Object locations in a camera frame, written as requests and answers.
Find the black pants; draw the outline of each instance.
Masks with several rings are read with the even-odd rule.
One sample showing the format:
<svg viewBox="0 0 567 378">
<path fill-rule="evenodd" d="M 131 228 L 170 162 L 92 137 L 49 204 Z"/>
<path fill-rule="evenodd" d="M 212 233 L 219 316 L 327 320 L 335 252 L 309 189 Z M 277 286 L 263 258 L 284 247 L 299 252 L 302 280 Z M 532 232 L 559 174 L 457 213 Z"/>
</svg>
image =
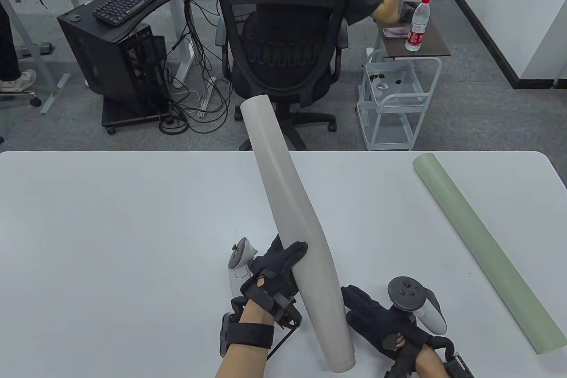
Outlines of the black pants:
<svg viewBox="0 0 567 378">
<path fill-rule="evenodd" d="M 10 18 L 0 4 L 0 80 L 12 82 L 22 76 L 18 68 L 18 58 L 14 49 L 14 38 L 10 28 Z"/>
</svg>

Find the white vr controller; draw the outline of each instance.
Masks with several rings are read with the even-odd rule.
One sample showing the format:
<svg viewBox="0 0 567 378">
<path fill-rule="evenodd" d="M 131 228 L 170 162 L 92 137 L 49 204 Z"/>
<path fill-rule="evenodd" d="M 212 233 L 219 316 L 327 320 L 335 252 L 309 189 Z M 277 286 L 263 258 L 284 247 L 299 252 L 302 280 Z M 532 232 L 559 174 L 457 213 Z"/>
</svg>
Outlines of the white vr controller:
<svg viewBox="0 0 567 378">
<path fill-rule="evenodd" d="M 229 260 L 230 291 L 233 297 L 240 297 L 241 286 L 252 276 L 249 264 L 258 251 L 247 238 L 233 245 Z M 432 334 L 443 335 L 447 323 L 435 294 L 411 277 L 395 277 L 388 284 L 388 295 L 398 309 L 412 313 Z"/>
<path fill-rule="evenodd" d="M 240 297 L 241 286 L 252 276 L 249 264 L 254 259 L 258 250 L 250 244 L 247 238 L 242 238 L 233 245 L 233 254 L 229 260 L 230 291 L 233 298 Z"/>
<path fill-rule="evenodd" d="M 388 295 L 393 305 L 413 313 L 432 334 L 443 335 L 447 332 L 447 323 L 435 294 L 415 279 L 395 277 L 388 284 Z"/>
</svg>

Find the office chair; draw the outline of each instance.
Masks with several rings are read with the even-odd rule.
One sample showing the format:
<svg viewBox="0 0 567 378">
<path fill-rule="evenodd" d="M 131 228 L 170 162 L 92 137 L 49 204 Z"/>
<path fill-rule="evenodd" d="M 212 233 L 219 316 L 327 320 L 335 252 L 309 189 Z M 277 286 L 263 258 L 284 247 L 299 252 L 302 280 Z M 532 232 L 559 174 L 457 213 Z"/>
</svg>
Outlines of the office chair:
<svg viewBox="0 0 567 378">
<path fill-rule="evenodd" d="M 235 92 L 245 99 L 267 94 L 276 105 L 282 133 L 298 151 L 306 151 L 307 147 L 294 125 L 328 123 L 328 131 L 337 131 L 334 115 L 291 112 L 290 105 L 311 105 L 338 80 L 342 49 L 348 47 L 346 21 L 342 17 L 346 0 L 219 2 L 221 17 L 215 44 L 221 47 L 223 74 Z M 242 120 L 239 106 L 235 107 L 234 117 Z M 251 148 L 247 139 L 239 150 Z"/>
</svg>

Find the white tube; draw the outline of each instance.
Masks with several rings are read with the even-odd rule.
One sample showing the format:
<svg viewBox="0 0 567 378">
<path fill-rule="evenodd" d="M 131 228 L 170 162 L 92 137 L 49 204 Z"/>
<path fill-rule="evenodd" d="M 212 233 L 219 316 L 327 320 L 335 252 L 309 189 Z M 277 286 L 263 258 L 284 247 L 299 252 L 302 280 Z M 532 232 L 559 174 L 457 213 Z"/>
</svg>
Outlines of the white tube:
<svg viewBox="0 0 567 378">
<path fill-rule="evenodd" d="M 326 363 L 333 372 L 345 372 L 354 366 L 354 346 L 325 234 L 269 98 L 252 97 L 242 103 L 241 111 L 283 247 L 296 241 L 309 245 L 292 270 Z"/>
</svg>

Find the black baseboard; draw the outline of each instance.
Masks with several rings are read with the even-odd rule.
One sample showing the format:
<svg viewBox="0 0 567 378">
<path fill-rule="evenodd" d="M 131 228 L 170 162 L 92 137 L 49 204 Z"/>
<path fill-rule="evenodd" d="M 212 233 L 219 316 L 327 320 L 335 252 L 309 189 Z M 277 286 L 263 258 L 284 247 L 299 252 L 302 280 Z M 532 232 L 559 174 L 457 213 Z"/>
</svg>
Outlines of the black baseboard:
<svg viewBox="0 0 567 378">
<path fill-rule="evenodd" d="M 478 34 L 480 40 L 482 40 L 482 43 L 484 43 L 488 49 L 488 52 L 490 52 L 491 56 L 496 60 L 496 64 L 510 82 L 513 89 L 550 89 L 551 86 L 553 86 L 553 80 L 522 80 L 518 77 L 518 74 L 516 74 L 515 70 L 510 66 L 510 63 L 504 57 L 504 54 L 502 54 L 488 31 L 486 31 L 486 28 L 484 28 L 480 20 L 478 20 L 468 3 L 466 3 L 465 0 L 455 1 L 474 28 L 474 31 Z"/>
</svg>

